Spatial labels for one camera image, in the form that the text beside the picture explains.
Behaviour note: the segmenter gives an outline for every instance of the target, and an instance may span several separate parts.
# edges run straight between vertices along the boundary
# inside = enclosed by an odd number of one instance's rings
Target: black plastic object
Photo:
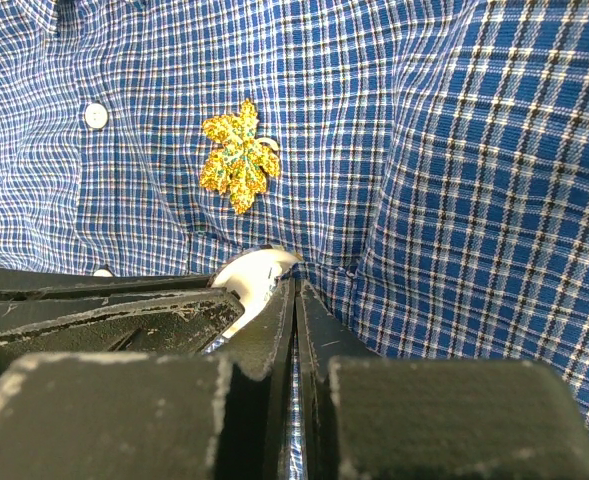
[[[0,379],[0,480],[213,479],[231,383],[221,357],[25,356]]]
[[[379,358],[293,279],[209,359],[159,356],[202,349],[231,323],[225,312],[240,312],[235,297],[117,285],[104,296],[93,286],[88,297],[51,296],[69,288],[12,300],[9,312],[0,300],[0,325],[12,326],[0,348],[58,336],[66,349],[105,351],[13,363],[0,381],[0,480],[288,478],[296,350],[305,478],[589,480],[588,432],[567,386],[542,364]],[[196,330],[182,336],[173,325],[186,305]],[[84,334],[87,312],[119,327]],[[11,323],[23,315],[33,322],[25,331]],[[153,328],[167,336],[145,343]],[[198,340],[167,346],[181,338]]]
[[[243,312],[207,282],[0,270],[0,374],[31,352],[201,351]]]
[[[330,362],[344,479],[589,479],[567,385],[529,361]]]

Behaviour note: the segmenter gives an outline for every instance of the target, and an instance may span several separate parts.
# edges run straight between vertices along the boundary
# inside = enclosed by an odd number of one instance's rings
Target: shirt collar
[[[142,10],[147,0],[123,0]],[[58,23],[57,0],[15,0],[16,6],[39,28],[54,35]]]

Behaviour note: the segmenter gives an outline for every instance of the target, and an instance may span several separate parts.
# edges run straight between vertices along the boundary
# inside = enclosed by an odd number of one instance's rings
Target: shirt button
[[[85,109],[85,123],[90,128],[99,130],[107,125],[107,109],[100,103],[90,103]]]
[[[97,271],[94,272],[95,277],[113,277],[112,272],[107,270],[106,268],[99,268]]]

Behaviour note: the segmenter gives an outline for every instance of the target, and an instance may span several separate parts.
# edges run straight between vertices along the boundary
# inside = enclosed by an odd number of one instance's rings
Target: glittery leaf brooch
[[[230,191],[236,213],[246,212],[257,193],[267,190],[265,174],[280,175],[278,144],[269,138],[255,138],[258,113],[251,100],[241,105],[239,115],[221,115],[205,120],[203,130],[210,140],[220,143],[210,153],[200,183],[208,190]]]

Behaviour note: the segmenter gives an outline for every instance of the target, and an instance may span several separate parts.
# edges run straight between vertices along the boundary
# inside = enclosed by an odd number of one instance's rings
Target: blue plaid shirt
[[[245,98],[282,175],[236,215],[201,125]],[[543,360],[589,427],[589,0],[0,0],[0,266],[267,243],[371,349]]]

